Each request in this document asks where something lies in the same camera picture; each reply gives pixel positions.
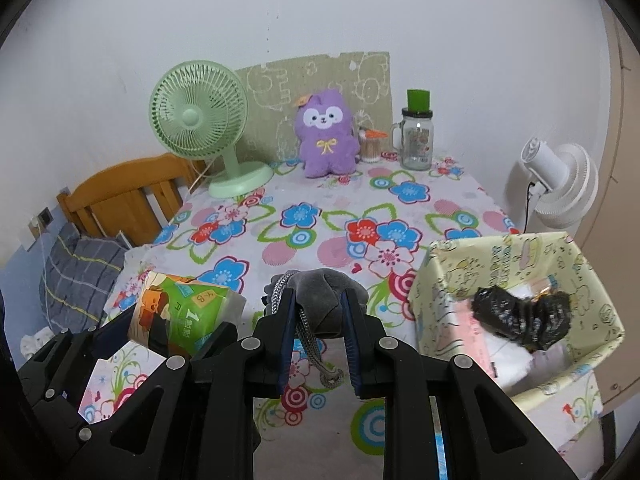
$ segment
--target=pink package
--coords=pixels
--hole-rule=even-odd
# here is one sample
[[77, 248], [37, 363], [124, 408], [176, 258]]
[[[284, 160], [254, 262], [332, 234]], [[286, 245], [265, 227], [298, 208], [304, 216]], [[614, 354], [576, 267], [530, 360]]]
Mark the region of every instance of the pink package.
[[461, 342], [465, 353], [478, 363], [489, 377], [495, 379], [494, 367], [484, 341], [484, 328], [471, 311], [471, 300], [454, 301], [452, 306], [458, 324], [449, 323], [441, 330], [436, 349], [444, 349], [455, 342]]

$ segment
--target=tablecloth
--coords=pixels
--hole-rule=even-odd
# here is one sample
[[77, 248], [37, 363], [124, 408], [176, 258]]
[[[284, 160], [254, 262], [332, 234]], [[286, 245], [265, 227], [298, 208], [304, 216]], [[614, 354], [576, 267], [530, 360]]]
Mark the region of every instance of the tablecloth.
[[[379, 163], [359, 163], [351, 175], [306, 179], [298, 160], [276, 164], [274, 172], [264, 188], [235, 199], [214, 200], [205, 189], [194, 193], [134, 277], [115, 291], [105, 307], [109, 319], [134, 304], [146, 272], [154, 269], [240, 292], [247, 303], [238, 329], [247, 336], [262, 316], [260, 298], [271, 276], [331, 267], [369, 291], [368, 313], [383, 321], [389, 335], [415, 347], [407, 296], [426, 246], [442, 238], [518, 232], [450, 157], [438, 158], [427, 172], [403, 170], [395, 153], [385, 153]], [[323, 386], [296, 344], [282, 398], [255, 404], [263, 439], [255, 453], [258, 479], [321, 479], [338, 472], [341, 478], [382, 476], [383, 401], [354, 396], [342, 340], [318, 345], [324, 360], [344, 371], [344, 381], [333, 390]], [[81, 415], [89, 422], [108, 418], [162, 361], [128, 343], [109, 361], [98, 362]], [[562, 412], [552, 417], [557, 415], [570, 418]]]

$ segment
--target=fan stand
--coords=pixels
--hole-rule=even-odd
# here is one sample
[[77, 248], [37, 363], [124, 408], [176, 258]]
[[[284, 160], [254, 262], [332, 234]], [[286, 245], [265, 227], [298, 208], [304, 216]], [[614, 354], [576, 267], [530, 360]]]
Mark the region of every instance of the fan stand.
[[238, 163], [236, 148], [230, 146], [222, 151], [225, 169], [215, 175], [209, 184], [213, 198], [232, 198], [252, 192], [264, 186], [273, 176], [273, 170], [263, 162]]

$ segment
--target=black lid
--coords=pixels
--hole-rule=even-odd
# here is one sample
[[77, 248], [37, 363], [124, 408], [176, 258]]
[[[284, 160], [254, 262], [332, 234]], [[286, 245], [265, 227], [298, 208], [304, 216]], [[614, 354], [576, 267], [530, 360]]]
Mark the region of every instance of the black lid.
[[402, 115], [405, 117], [413, 117], [415, 119], [431, 119], [433, 117], [433, 110], [428, 110], [426, 112], [411, 112], [409, 111], [409, 108], [403, 108]]

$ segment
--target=fan base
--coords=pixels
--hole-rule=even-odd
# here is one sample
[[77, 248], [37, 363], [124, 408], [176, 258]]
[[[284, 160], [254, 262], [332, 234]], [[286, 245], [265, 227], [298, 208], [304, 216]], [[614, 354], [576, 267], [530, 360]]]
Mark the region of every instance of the fan base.
[[273, 170], [263, 162], [253, 160], [239, 165], [240, 174], [229, 178], [226, 170], [217, 174], [209, 184], [213, 198], [232, 198], [264, 186], [273, 176]]

